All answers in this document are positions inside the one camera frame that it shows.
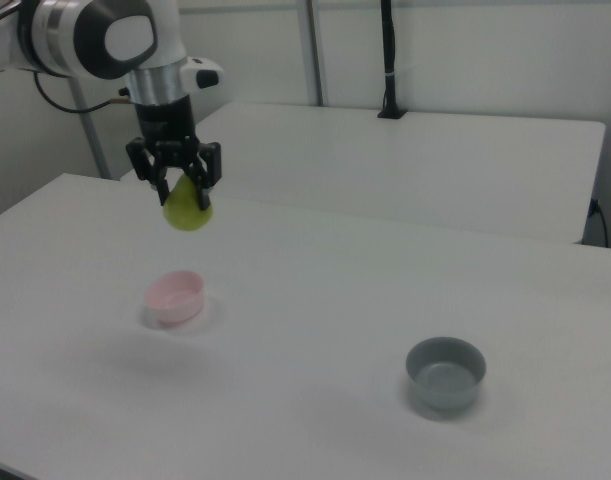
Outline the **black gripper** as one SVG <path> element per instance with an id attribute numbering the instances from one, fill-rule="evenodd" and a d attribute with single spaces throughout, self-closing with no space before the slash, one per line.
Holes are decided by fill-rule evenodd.
<path id="1" fill-rule="evenodd" d="M 198 143 L 190 98 L 165 105 L 135 104 L 135 111 L 143 137 L 130 141 L 126 152 L 136 177 L 156 191 L 163 206 L 170 191 L 167 167 L 157 158 L 157 144 L 179 144 L 180 162 L 189 163 L 187 176 L 195 188 L 198 207 L 207 210 L 211 206 L 209 194 L 221 179 L 221 145 Z"/>

